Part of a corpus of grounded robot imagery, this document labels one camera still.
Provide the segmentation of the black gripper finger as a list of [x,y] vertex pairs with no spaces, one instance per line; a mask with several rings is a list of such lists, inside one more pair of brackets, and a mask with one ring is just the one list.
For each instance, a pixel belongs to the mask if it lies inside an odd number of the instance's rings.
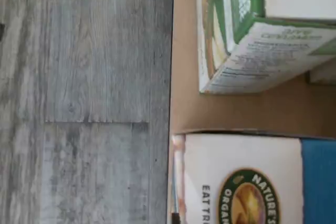
[[170,213],[170,224],[181,224],[180,213],[172,210]]

